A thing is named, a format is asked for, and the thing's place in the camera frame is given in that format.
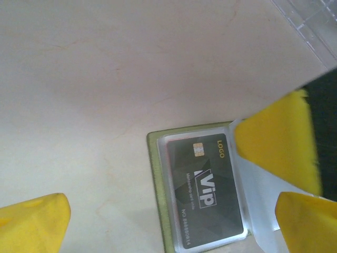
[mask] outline white surface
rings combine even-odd
[[[146,134],[245,117],[323,71],[268,0],[5,0],[0,40],[0,206],[64,192],[61,253],[162,252]]]

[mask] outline yellow foam block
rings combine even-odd
[[[275,214],[290,253],[337,252],[337,202],[282,192]]]
[[[0,208],[0,252],[58,252],[70,214],[62,193]]]
[[[237,151],[243,158],[312,194],[322,187],[304,90],[294,91],[235,129]]]

